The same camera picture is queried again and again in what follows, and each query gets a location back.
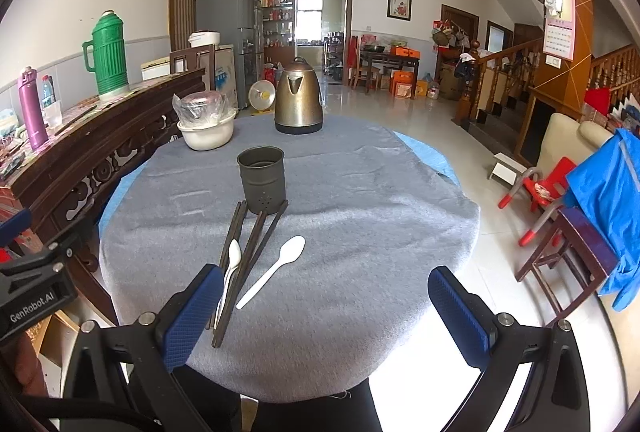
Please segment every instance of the metal cup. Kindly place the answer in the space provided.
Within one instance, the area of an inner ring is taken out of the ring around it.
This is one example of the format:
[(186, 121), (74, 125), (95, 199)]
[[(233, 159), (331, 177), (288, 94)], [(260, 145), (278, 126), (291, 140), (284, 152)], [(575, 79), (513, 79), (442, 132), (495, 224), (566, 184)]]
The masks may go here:
[(238, 154), (244, 198), (251, 212), (274, 214), (286, 199), (284, 152), (277, 147), (252, 147)]

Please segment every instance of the bottle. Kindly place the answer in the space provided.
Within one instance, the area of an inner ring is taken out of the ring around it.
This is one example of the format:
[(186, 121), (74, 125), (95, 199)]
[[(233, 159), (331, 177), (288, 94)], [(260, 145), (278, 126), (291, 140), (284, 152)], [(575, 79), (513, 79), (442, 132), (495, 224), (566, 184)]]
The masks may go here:
[(37, 70), (27, 66), (22, 70), (18, 79), (18, 96), (22, 106), (22, 116), (24, 117), (24, 125), (27, 127), (31, 149), (34, 151), (49, 139), (40, 110), (37, 76)]
[[(92, 40), (82, 43), (84, 66), (88, 72), (95, 73), (101, 99), (117, 98), (129, 91), (122, 20), (113, 10), (107, 10), (95, 25), (92, 36)], [(94, 48), (94, 67), (89, 66), (89, 46)]]
[(56, 93), (53, 90), (53, 79), (49, 75), (42, 77), (42, 107), (48, 107), (56, 101)]

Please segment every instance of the green thermos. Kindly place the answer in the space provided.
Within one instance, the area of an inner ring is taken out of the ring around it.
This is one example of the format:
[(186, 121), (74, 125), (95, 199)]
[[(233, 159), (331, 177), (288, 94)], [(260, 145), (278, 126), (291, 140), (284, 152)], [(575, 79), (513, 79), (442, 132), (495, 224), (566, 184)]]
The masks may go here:
[[(95, 73), (98, 95), (101, 99), (112, 98), (129, 90), (127, 63), (124, 54), (122, 20), (107, 10), (91, 32), (93, 40), (82, 43), (84, 66)], [(94, 67), (89, 66), (87, 48), (94, 47)]]

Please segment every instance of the window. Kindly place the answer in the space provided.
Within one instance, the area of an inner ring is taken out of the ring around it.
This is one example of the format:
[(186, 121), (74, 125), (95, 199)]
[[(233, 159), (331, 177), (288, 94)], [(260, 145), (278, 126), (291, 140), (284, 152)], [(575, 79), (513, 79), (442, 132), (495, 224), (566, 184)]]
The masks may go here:
[(487, 45), (487, 49), (491, 53), (498, 53), (498, 51), (502, 51), (503, 45), (504, 31), (495, 26), (489, 27), (489, 44)]
[(296, 40), (321, 40), (322, 0), (298, 0)]

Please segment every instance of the blue cloth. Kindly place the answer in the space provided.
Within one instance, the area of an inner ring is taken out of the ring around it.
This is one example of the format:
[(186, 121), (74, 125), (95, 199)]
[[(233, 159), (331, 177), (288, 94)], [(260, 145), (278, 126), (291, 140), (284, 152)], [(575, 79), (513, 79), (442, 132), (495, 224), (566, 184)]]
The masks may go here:
[[(429, 167), (433, 168), (437, 173), (444, 174), (447, 176), (453, 183), (460, 186), (460, 181), (456, 176), (456, 173), (453, 172), (453, 168), (449, 165), (447, 158), (445, 158), (438, 151), (433, 149), (433, 147), (428, 146), (426, 143), (422, 143), (417, 139), (410, 138), (409, 136), (403, 135), (402, 133), (396, 133), (396, 136), (404, 141), (405, 145), (409, 147), (414, 154), (420, 159), (421, 162), (429, 165)], [(113, 195), (109, 199), (107, 206), (104, 208), (104, 212), (102, 213), (102, 217), (100, 218), (100, 222), (98, 222), (98, 235), (102, 235), (104, 233), (104, 229), (109, 224), (109, 221), (113, 217), (116, 212), (118, 205), (126, 196), (129, 188), (136, 180), (138, 175), (142, 172), (143, 168), (145, 168), (146, 161), (138, 168), (134, 169), (132, 172), (129, 172), (126, 176), (124, 176), (116, 190), (114, 190)]]
[(437, 173), (444, 174), (453, 183), (460, 186), (460, 181), (458, 181), (456, 173), (453, 172), (453, 168), (449, 165), (447, 158), (442, 154), (433, 149), (433, 147), (428, 146), (426, 143), (410, 138), (402, 133), (396, 133), (396, 136), (404, 141), (407, 147), (414, 151), (414, 154), (420, 158), (421, 162), (429, 165), (429, 167), (433, 168)]
[(116, 190), (113, 191), (113, 194), (109, 198), (107, 205), (102, 212), (102, 217), (100, 217), (100, 221), (98, 221), (98, 235), (104, 234), (104, 229), (111, 221), (114, 213), (118, 209), (118, 205), (124, 199), (124, 196), (127, 195), (129, 188), (133, 185), (133, 182), (140, 175), (140, 173), (145, 169), (146, 164), (148, 164), (148, 160), (142, 163), (138, 168), (135, 168), (131, 172), (129, 172), (126, 176), (123, 176), (120, 179), (120, 183), (116, 187)]
[(600, 293), (618, 293), (622, 311), (640, 289), (640, 139), (626, 129), (567, 175), (568, 206), (578, 205), (620, 259)]

